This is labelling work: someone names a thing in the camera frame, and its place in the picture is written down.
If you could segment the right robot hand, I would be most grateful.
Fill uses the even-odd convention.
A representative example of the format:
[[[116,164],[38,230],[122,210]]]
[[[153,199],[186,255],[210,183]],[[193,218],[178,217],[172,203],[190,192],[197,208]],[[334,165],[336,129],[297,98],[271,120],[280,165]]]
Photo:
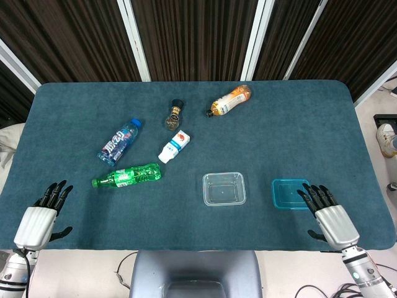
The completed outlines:
[[[308,230],[308,235],[316,240],[328,243],[337,251],[355,246],[359,233],[349,215],[337,203],[331,191],[323,186],[303,184],[304,191],[297,190],[318,223],[321,233]]]

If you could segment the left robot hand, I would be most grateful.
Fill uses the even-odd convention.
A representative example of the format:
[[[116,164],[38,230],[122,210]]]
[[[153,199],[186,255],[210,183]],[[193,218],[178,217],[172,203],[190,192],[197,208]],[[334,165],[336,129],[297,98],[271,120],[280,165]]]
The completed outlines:
[[[53,227],[72,189],[72,185],[66,186],[65,180],[52,183],[43,196],[26,209],[14,237],[18,249],[40,251],[48,243],[71,233],[72,227],[60,232],[54,232]]]

